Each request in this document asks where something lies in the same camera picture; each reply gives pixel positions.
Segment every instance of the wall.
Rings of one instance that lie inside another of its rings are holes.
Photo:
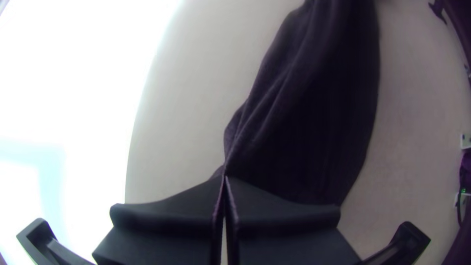
[[[285,16],[301,0],[184,1],[154,58],[138,109],[126,202],[173,195],[221,165],[223,131],[247,98]]]

